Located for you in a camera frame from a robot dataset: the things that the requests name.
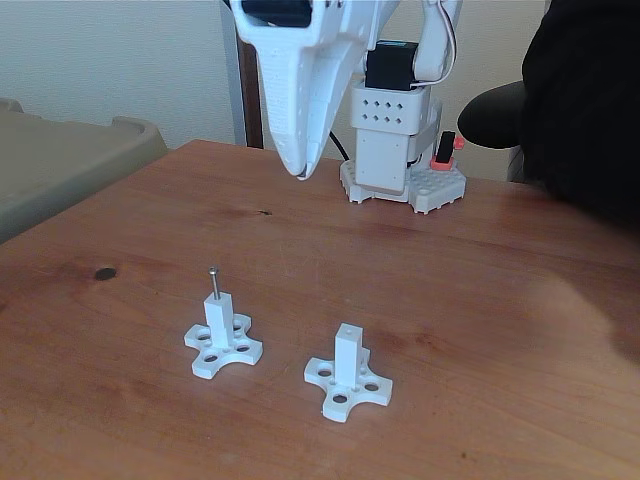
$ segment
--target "white wall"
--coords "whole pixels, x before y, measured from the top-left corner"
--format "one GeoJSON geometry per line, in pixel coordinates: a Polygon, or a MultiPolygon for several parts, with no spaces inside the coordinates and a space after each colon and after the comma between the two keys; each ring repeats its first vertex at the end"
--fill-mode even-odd
{"type": "MultiPolygon", "coordinates": [[[[543,10],[543,0],[465,0],[457,29],[458,63],[447,81],[433,89],[433,93],[444,102],[443,129],[457,130],[458,115],[476,95],[522,78],[522,60],[540,24],[543,10]]],[[[422,18],[421,3],[404,0],[381,38],[418,41],[422,18]]],[[[350,102],[347,92],[333,131],[353,156],[355,130],[349,125],[350,102]]],[[[262,109],[265,145],[274,148],[268,132],[264,101],[262,109]]],[[[330,140],[325,156],[341,158],[330,140]]],[[[456,159],[466,175],[496,180],[506,178],[508,151],[468,144],[462,152],[456,153],[456,159]]]]}
{"type": "Polygon", "coordinates": [[[221,2],[0,2],[0,20],[0,97],[26,112],[140,117],[170,147],[244,143],[233,18],[221,2]]]}

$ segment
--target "white base with holes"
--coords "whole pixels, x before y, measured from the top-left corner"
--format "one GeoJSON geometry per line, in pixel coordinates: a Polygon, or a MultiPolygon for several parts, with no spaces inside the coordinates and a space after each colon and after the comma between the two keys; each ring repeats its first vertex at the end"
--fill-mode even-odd
{"type": "Polygon", "coordinates": [[[229,363],[255,365],[262,356],[262,342],[247,336],[251,318],[234,314],[231,295],[222,292],[204,301],[207,325],[194,325],[184,336],[187,347],[200,351],[191,365],[196,377],[212,379],[218,370],[229,363]]]}
{"type": "Polygon", "coordinates": [[[369,198],[380,198],[394,202],[409,203],[415,213],[424,213],[453,203],[464,197],[467,179],[455,166],[449,171],[436,171],[428,166],[416,165],[405,173],[405,187],[400,195],[367,190],[358,185],[355,178],[354,160],[340,166],[340,181],[350,202],[362,203],[369,198]]]}
{"type": "Polygon", "coordinates": [[[304,369],[304,380],[322,388],[327,396],[322,414],[344,423],[359,403],[387,406],[393,382],[369,370],[368,349],[362,347],[362,328],[343,323],[336,334],[335,361],[312,358],[304,369]]]}

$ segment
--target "robotic arm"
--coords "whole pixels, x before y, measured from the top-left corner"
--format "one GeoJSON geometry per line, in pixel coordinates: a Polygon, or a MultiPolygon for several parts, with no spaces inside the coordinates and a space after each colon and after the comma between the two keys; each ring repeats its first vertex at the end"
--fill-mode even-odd
{"type": "MultiPolygon", "coordinates": [[[[398,0],[231,0],[238,34],[257,51],[271,134],[285,167],[316,168],[355,70],[366,64],[398,0]]],[[[411,89],[448,75],[462,0],[422,0],[425,22],[411,89]]]]}

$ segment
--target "wood grain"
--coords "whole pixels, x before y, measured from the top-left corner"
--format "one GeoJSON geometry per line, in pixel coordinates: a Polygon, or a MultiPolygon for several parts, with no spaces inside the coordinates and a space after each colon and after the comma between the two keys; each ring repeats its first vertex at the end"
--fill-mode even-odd
{"type": "Polygon", "coordinates": [[[506,183],[349,204],[338,166],[196,141],[2,245],[0,477],[640,478],[637,239],[506,183]],[[265,353],[206,381],[214,263],[265,353]],[[302,373],[343,321],[394,392],[336,424],[302,373]]]}

